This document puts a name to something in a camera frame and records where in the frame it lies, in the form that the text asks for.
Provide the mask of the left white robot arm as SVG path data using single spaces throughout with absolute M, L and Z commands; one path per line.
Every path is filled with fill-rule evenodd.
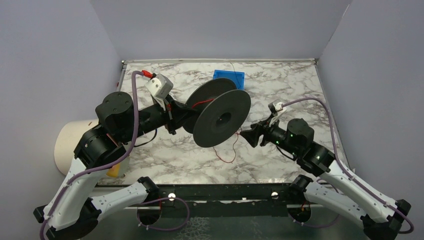
M 78 240 L 117 211 L 157 203 L 159 188 L 149 177 L 106 195 L 92 197 L 91 192 L 109 169 L 129 156 L 138 137 L 163 126 L 174 134 L 193 115 L 169 95 L 164 106 L 139 109 L 137 95 L 121 91 L 107 95 L 95 111 L 99 122 L 79 140 L 61 188 L 49 204 L 33 212 L 41 223 L 42 240 Z

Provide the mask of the blue plastic bin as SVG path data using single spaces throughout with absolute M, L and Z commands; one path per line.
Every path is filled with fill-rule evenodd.
M 245 85 L 245 73 L 241 71 L 229 71 L 229 70 L 219 70 L 215 69 L 213 73 L 213 79 L 225 78 L 234 82 L 236 88 L 239 90 L 244 90 Z

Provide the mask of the black cable spool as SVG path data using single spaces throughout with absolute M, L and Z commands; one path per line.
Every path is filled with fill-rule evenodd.
M 250 95 L 228 78 L 217 78 L 199 86 L 185 103 L 196 111 L 183 128 L 202 148 L 229 139 L 245 122 L 251 109 Z

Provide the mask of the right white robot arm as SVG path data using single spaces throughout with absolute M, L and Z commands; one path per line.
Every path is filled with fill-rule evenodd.
M 301 118 L 288 122 L 287 129 L 269 119 L 243 130 L 241 136 L 252 147 L 276 145 L 291 153 L 306 172 L 333 185 L 340 193 L 325 189 L 311 178 L 299 175 L 290 185 L 294 196 L 322 205 L 362 227 L 371 240 L 394 240 L 411 209 L 403 199 L 395 200 L 373 188 L 337 161 L 335 154 L 314 142 L 314 130 Z

